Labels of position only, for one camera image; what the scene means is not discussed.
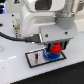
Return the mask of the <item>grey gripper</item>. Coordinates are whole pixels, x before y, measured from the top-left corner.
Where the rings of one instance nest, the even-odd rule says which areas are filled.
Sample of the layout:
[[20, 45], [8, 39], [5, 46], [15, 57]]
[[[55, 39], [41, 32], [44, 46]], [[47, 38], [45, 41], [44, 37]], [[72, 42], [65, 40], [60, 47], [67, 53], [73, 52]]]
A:
[[47, 44], [46, 50], [51, 50], [51, 43], [62, 42], [62, 49], [66, 49], [68, 41], [76, 36], [76, 25], [71, 29], [65, 30], [58, 25], [41, 26], [39, 28], [39, 37], [41, 44]]

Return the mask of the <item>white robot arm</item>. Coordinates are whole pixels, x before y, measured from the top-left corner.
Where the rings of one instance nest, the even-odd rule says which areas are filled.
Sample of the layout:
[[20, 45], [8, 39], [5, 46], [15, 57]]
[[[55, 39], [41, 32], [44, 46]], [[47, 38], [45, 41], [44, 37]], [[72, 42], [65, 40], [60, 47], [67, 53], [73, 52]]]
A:
[[25, 42], [49, 45], [67, 42], [77, 35], [76, 14], [84, 0], [24, 0], [20, 33]]

